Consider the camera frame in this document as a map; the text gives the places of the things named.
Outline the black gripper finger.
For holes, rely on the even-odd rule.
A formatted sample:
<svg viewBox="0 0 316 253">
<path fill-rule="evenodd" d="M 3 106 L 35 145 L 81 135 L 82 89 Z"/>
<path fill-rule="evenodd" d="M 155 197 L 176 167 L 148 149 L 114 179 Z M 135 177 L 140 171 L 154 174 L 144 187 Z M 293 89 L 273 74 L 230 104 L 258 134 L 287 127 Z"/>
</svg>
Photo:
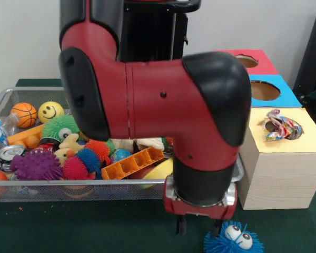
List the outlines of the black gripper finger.
<svg viewBox="0 0 316 253">
<path fill-rule="evenodd" d="M 186 234 L 186 219 L 182 215 L 176 216 L 176 234 L 177 235 Z"/>
<path fill-rule="evenodd" d="M 211 230 L 210 233 L 212 236 L 217 236 L 221 232 L 223 220 L 221 219 L 214 219 L 211 224 Z"/>
</svg>

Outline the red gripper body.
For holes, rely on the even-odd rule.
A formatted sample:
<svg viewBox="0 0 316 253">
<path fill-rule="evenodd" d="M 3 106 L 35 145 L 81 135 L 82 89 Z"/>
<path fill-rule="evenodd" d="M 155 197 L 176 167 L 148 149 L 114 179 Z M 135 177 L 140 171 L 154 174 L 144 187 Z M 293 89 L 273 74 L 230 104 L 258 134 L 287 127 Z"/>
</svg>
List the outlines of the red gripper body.
<svg viewBox="0 0 316 253">
<path fill-rule="evenodd" d="M 172 184 L 164 185 L 164 208 L 167 213 L 174 215 L 206 216 L 210 219 L 231 219 L 237 205 L 237 190 L 235 184 L 230 184 L 223 199 L 216 205 L 209 207 L 193 206 L 181 200 L 175 193 Z"/>
</svg>

